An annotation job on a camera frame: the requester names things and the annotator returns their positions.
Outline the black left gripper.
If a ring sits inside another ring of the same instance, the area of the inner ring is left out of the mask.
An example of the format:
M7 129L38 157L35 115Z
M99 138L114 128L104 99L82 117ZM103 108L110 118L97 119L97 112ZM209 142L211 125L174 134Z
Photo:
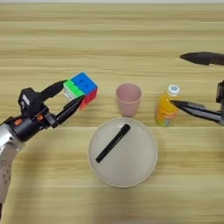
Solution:
M44 102L49 98L53 98L63 89L64 81L58 81L40 92L41 100ZM56 128L62 124L70 116L72 116L79 106L82 104L84 95L71 100L56 117L49 112L48 108L42 109L34 116L28 116L23 113L17 117L10 117L4 122L10 126L21 142L27 142L41 130L49 127Z

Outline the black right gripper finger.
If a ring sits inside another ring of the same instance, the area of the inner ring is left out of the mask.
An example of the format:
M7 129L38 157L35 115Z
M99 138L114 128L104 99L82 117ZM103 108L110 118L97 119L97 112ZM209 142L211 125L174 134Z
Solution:
M224 114L220 111L209 110L204 105L190 101L171 100L171 104L191 116L212 121L218 123L219 125L224 125Z
M189 52L182 54L180 58L204 66L210 64L224 66L224 54L215 52Z

